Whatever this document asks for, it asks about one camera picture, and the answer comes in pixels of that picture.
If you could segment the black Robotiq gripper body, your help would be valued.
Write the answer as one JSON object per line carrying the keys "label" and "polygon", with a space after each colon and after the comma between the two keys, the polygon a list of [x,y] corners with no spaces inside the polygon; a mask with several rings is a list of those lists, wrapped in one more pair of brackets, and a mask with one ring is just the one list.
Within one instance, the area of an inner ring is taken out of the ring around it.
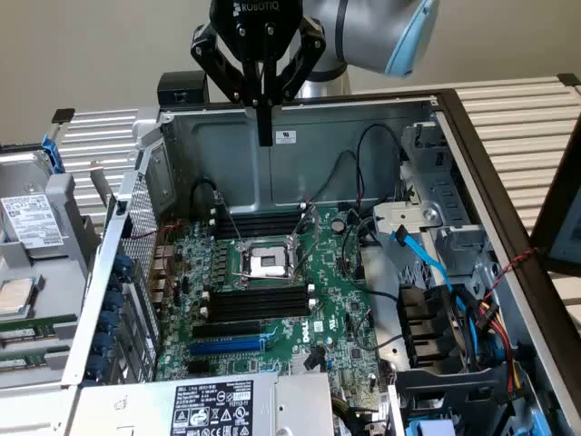
{"label": "black Robotiq gripper body", "polygon": [[303,17],[302,1],[212,1],[213,29],[243,62],[279,61]]}

